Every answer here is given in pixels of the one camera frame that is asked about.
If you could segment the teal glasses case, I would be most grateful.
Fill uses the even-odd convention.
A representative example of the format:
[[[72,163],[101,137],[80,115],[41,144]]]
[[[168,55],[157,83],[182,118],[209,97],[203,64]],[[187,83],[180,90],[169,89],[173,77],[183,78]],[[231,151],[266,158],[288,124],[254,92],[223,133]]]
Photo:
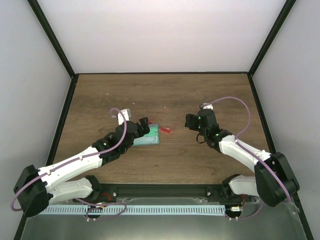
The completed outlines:
[[[156,145],[160,143],[159,138],[159,125],[150,124],[150,132],[145,134],[143,137],[136,138],[133,141],[133,146],[142,146],[142,145]]]

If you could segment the red transparent sunglasses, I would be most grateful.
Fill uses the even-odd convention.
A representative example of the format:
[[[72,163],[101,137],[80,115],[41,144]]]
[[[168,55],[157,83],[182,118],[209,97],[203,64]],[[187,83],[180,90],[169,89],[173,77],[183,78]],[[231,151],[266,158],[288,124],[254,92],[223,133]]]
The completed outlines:
[[[168,111],[168,108],[166,106],[164,106],[160,111],[156,112],[154,115],[152,115],[150,117],[150,119],[148,120],[148,123],[149,124],[158,124],[158,131],[160,133],[164,133],[166,135],[172,135],[178,127],[180,112],[177,111],[177,114],[176,114],[176,117],[175,117],[173,123],[169,124],[169,123],[163,123],[162,121],[158,120],[158,117],[160,115],[163,115],[167,111]]]

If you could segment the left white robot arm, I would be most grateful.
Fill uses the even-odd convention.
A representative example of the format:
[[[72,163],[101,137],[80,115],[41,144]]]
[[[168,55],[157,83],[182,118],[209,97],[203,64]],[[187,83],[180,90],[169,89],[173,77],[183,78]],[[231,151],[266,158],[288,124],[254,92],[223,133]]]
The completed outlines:
[[[134,144],[135,139],[149,132],[147,117],[138,122],[126,120],[114,132],[98,139],[75,156],[45,167],[25,167],[13,188],[20,211],[29,218],[41,213],[49,205],[65,200],[79,198],[97,202],[102,196],[102,187],[94,176],[76,181],[72,179],[117,160]]]

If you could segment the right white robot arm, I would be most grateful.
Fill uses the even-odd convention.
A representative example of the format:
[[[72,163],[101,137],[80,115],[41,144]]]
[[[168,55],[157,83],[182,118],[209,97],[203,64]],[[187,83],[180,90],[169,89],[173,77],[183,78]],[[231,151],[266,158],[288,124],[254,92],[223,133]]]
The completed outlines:
[[[275,207],[300,189],[284,154],[269,153],[237,139],[219,127],[212,109],[201,109],[196,115],[188,113],[184,126],[203,137],[209,148],[237,160],[254,173],[254,176],[235,175],[226,179],[226,186],[222,188],[225,200],[232,202],[240,195],[248,195]]]

